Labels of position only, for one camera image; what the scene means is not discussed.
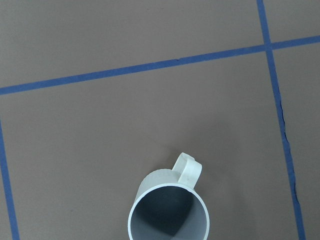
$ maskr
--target gray floor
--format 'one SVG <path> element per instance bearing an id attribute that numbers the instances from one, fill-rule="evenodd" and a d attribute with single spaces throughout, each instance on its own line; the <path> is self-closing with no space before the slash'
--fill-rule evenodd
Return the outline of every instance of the gray floor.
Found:
<path id="1" fill-rule="evenodd" d="M 246 1 L 2 1 L 0 89 L 264 43 Z M 273 42 L 320 2 L 265 2 Z M 306 239 L 320 235 L 320 43 L 274 51 Z M 0 96 L 21 240 L 129 239 L 141 180 L 186 152 L 209 240 L 298 240 L 265 52 Z M 12 238 L 0 184 L 0 239 Z"/>

